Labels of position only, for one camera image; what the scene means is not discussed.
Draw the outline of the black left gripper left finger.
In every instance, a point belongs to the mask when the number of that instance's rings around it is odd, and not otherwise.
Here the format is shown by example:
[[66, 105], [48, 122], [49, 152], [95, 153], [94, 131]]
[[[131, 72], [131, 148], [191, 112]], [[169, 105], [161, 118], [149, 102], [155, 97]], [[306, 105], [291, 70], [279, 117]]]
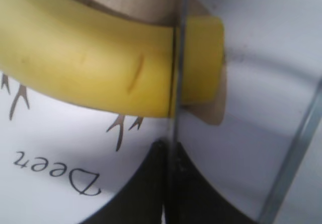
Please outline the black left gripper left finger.
[[167, 147], [155, 141], [128, 183], [82, 223], [161, 223], [165, 195]]

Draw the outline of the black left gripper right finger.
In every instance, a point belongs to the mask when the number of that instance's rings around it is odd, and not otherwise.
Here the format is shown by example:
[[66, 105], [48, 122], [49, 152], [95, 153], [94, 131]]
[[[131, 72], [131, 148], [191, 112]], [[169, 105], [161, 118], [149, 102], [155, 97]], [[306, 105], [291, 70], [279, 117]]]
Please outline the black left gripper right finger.
[[256, 223], [210, 185], [181, 143], [177, 147], [173, 197], [175, 223]]

